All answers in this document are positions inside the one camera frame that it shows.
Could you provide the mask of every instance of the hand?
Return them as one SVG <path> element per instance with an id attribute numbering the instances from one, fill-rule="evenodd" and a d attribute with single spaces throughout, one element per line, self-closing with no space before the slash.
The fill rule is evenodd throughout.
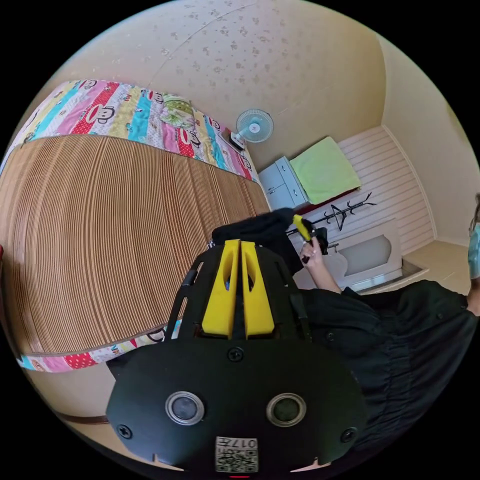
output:
<path id="1" fill-rule="evenodd" d="M 303 259 L 304 257 L 308 258 L 308 262 L 305 265 L 305 267 L 308 270 L 316 270 L 319 267 L 324 266 L 324 259 L 322 255 L 322 249 L 320 248 L 319 241 L 317 240 L 316 236 L 313 236 L 311 238 L 312 245 L 309 243 L 304 243 L 303 247 L 301 248 L 300 251 L 300 258 Z"/>

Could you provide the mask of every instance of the screw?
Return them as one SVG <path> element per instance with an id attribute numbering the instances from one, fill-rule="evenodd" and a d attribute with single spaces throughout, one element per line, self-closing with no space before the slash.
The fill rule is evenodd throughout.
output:
<path id="1" fill-rule="evenodd" d="M 347 428 L 340 436 L 340 441 L 344 444 L 351 442 L 357 436 L 356 428 Z"/>
<path id="2" fill-rule="evenodd" d="M 132 431 L 126 425 L 119 425 L 116 428 L 118 434 L 123 437 L 124 439 L 131 439 L 132 438 Z"/>
<path id="3" fill-rule="evenodd" d="M 234 346 L 226 355 L 231 362 L 241 362 L 244 358 L 244 351 L 241 348 Z"/>

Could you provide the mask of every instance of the white fan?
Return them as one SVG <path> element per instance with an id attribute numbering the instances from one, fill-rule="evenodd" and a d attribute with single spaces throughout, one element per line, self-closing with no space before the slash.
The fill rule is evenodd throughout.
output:
<path id="1" fill-rule="evenodd" d="M 228 140 L 232 146 L 244 150 L 245 140 L 247 142 L 263 142 L 274 131 L 274 121 L 272 117 L 263 110 L 250 108 L 240 114 L 236 121 L 238 133 L 230 133 Z"/>

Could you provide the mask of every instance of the cabinet drawer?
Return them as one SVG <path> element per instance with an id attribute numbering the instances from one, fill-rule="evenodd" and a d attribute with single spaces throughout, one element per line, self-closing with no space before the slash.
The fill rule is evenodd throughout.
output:
<path id="1" fill-rule="evenodd" d="M 260 179 L 260 183 L 263 185 L 263 188 L 267 193 L 275 190 L 277 187 L 285 183 L 285 180 L 280 174 L 280 171 L 275 163 L 270 165 L 265 170 L 262 170 L 258 174 L 258 178 Z"/>
<path id="2" fill-rule="evenodd" d="M 304 195 L 304 189 L 300 185 L 295 172 L 292 170 L 290 162 L 283 156 L 278 159 L 275 164 L 278 167 L 278 171 L 280 172 L 295 205 L 301 205 L 307 202 L 307 197 Z"/>
<path id="3" fill-rule="evenodd" d="M 275 190 L 267 192 L 266 198 L 272 210 L 283 209 L 285 207 L 289 209 L 295 208 L 294 200 L 285 184 L 278 186 Z"/>

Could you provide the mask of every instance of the qr code sticker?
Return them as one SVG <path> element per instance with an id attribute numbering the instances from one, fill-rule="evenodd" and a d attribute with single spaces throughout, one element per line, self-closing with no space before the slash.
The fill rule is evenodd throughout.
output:
<path id="1" fill-rule="evenodd" d="M 259 471 L 259 450 L 256 438 L 218 436 L 215 442 L 217 472 L 254 473 Z"/>

